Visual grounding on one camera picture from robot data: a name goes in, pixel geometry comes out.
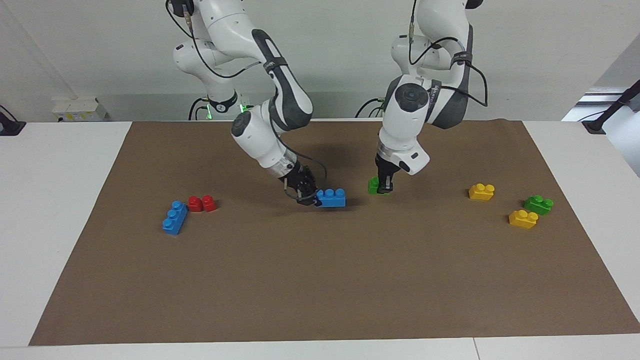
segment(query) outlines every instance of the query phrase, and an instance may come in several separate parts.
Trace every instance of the black stand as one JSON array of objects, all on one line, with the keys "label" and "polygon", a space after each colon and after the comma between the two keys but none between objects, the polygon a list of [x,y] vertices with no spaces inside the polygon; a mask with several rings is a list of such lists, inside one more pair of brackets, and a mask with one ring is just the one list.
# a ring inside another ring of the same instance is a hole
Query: black stand
[{"label": "black stand", "polygon": [[3,127],[3,130],[0,131],[0,136],[16,136],[22,131],[22,129],[24,129],[24,126],[27,124],[24,121],[9,120],[9,118],[1,112],[0,123],[2,123]]},{"label": "black stand", "polygon": [[631,101],[631,99],[638,96],[638,94],[640,94],[640,80],[636,81],[636,83],[633,84],[633,86],[631,86],[625,92],[623,92],[622,96],[613,105],[611,105],[607,109],[607,111],[605,111],[600,117],[598,117],[594,121],[583,121],[582,125],[584,125],[584,127],[587,129],[587,131],[589,131],[590,134],[606,135],[606,133],[602,129],[602,126],[604,125],[605,121],[609,120],[609,118],[611,118],[613,114],[615,114],[618,110],[620,110],[621,107],[628,104],[628,102]]}]

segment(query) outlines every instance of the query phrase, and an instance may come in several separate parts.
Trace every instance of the red lego block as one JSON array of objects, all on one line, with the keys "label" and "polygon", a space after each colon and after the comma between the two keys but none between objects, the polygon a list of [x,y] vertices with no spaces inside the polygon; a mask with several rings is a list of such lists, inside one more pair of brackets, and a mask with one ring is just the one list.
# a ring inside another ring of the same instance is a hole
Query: red lego block
[{"label": "red lego block", "polygon": [[192,196],[189,198],[187,208],[189,208],[189,211],[193,213],[199,213],[204,210],[204,205],[202,204],[202,200],[200,200],[199,197]]},{"label": "red lego block", "polygon": [[202,203],[204,204],[204,209],[207,212],[214,211],[216,209],[216,203],[213,201],[213,197],[211,197],[211,195],[203,197]]}]

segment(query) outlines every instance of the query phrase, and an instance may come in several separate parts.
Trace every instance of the white floor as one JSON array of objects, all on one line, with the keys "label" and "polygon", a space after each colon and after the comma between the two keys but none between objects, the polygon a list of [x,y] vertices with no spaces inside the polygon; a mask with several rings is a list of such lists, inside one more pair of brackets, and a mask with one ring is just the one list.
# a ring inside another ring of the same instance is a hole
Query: white floor
[{"label": "white floor", "polygon": [[[577,106],[564,117],[563,121],[578,121],[582,117],[604,111],[608,106]],[[595,120],[595,115],[586,120]],[[622,154],[629,166],[640,176],[640,113],[634,113],[623,106],[604,124],[607,137]]]}]

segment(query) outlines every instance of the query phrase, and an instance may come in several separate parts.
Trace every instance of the green lego block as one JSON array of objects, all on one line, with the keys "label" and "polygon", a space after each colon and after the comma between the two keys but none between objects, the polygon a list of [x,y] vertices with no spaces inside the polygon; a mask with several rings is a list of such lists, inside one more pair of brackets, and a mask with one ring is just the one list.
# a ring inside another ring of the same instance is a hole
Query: green lego block
[{"label": "green lego block", "polygon": [[551,199],[543,199],[540,195],[535,195],[527,199],[524,202],[524,208],[533,211],[539,215],[546,215],[551,211],[554,202]]},{"label": "green lego block", "polygon": [[380,184],[380,180],[378,180],[378,177],[372,177],[369,180],[369,193],[371,195],[390,195],[388,193],[378,193],[378,185]]}]

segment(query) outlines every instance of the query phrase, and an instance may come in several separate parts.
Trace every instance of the white table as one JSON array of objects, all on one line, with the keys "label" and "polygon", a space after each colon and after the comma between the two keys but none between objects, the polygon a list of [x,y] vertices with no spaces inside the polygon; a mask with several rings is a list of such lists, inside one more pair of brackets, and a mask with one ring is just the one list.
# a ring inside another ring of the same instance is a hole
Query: white table
[{"label": "white table", "polygon": [[[0,138],[0,359],[628,359],[640,334],[27,347],[131,123],[28,124]],[[525,126],[636,317],[640,179],[581,124]]]}]

